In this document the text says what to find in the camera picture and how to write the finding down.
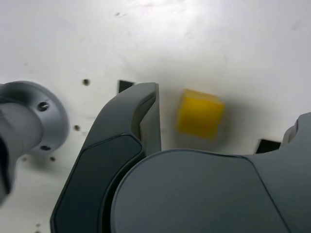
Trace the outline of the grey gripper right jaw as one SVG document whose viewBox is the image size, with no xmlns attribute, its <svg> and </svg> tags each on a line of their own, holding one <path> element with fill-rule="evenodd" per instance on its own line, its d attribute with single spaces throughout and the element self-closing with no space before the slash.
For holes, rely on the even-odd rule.
<svg viewBox="0 0 311 233">
<path fill-rule="evenodd" d="M 311 116 L 278 150 L 220 155 L 167 150 L 135 165 L 114 195 L 114 233 L 308 233 Z"/>
</svg>

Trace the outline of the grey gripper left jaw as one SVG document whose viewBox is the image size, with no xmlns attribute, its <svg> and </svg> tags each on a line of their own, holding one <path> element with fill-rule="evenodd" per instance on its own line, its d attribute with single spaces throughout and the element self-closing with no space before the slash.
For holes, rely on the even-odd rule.
<svg viewBox="0 0 311 233">
<path fill-rule="evenodd" d="M 159 85 L 139 83 L 97 115 L 51 216 L 53 233 L 108 233 L 114 194 L 126 173 L 161 151 Z"/>
</svg>

